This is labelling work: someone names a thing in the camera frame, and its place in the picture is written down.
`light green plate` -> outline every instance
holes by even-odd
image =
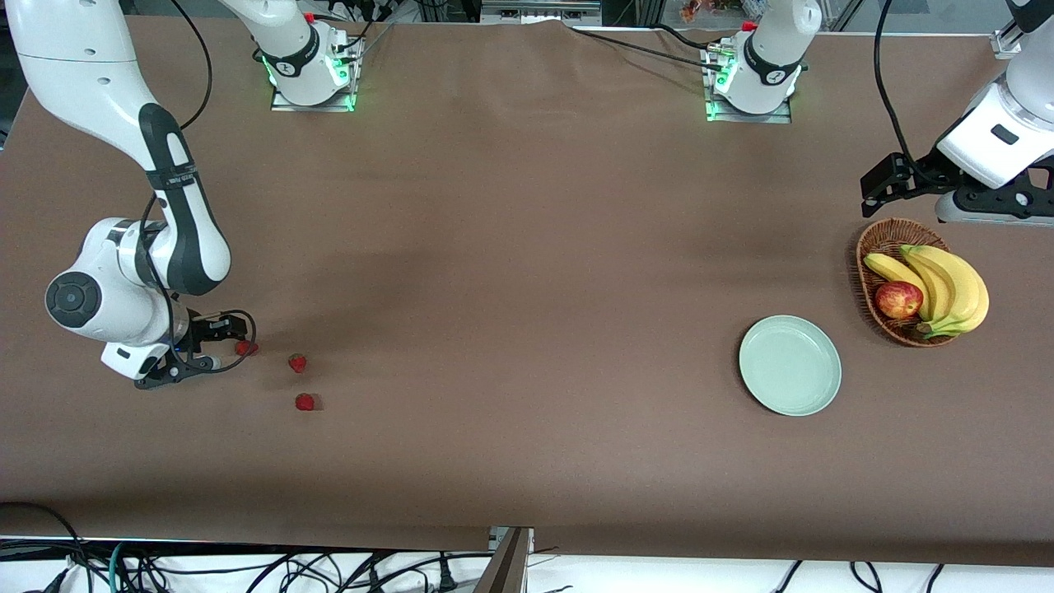
[[[786,416],[820,412],[842,383],[842,363],[831,338],[793,316],[754,324],[739,347],[739,372],[762,406]]]

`apple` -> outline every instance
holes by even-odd
[[[910,281],[887,281],[875,292],[879,311],[891,319],[907,319],[922,307],[922,291]]]

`fruit basket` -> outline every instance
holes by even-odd
[[[875,308],[873,296],[878,286],[885,282],[885,279],[871,271],[864,264],[863,258],[868,253],[877,251],[894,257],[902,263],[906,263],[900,255],[899,250],[899,246],[905,242],[911,244],[932,244],[944,251],[951,251],[944,239],[940,238],[937,233],[915,220],[909,220],[907,218],[885,218],[868,225],[860,235],[860,239],[857,240],[856,245],[855,263],[857,276],[859,277],[859,283],[855,286],[857,289],[857,301],[866,310],[871,320],[898,344],[920,349],[942,347],[954,340],[955,337],[938,336],[925,340],[922,338],[922,334],[915,330],[915,327],[919,323],[918,318],[913,317],[905,320],[889,319]]]

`red strawberry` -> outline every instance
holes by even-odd
[[[249,344],[250,344],[249,340],[241,340],[240,342],[237,343],[237,345],[234,347],[234,354],[238,355],[239,357],[243,357],[246,356],[246,353],[249,353],[249,356],[255,357],[256,353],[258,353],[260,350],[260,345],[253,344],[253,350],[250,353]]]
[[[296,410],[300,412],[311,412],[315,409],[315,398],[311,394],[300,394],[296,396]]]
[[[299,375],[308,368],[308,359],[299,353],[292,355],[289,357],[289,368],[293,370],[293,373]]]

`table surface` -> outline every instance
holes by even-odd
[[[193,36],[130,24],[186,118]],[[28,97],[0,157],[0,498],[115,537],[464,549],[530,525],[567,553],[1054,562],[1054,233],[934,224],[988,322],[934,350],[873,332],[846,266],[858,178],[895,147],[870,38],[818,37],[794,123],[748,125],[705,120],[697,68],[554,22],[397,26],[356,113],[271,113],[240,25],[199,26],[215,88],[187,138],[233,268],[187,302],[250,311],[261,354],[141,393],[47,319],[84,232],[148,184]],[[981,37],[884,50],[920,154],[1001,66]],[[776,314],[839,350],[821,414],[739,378]]]

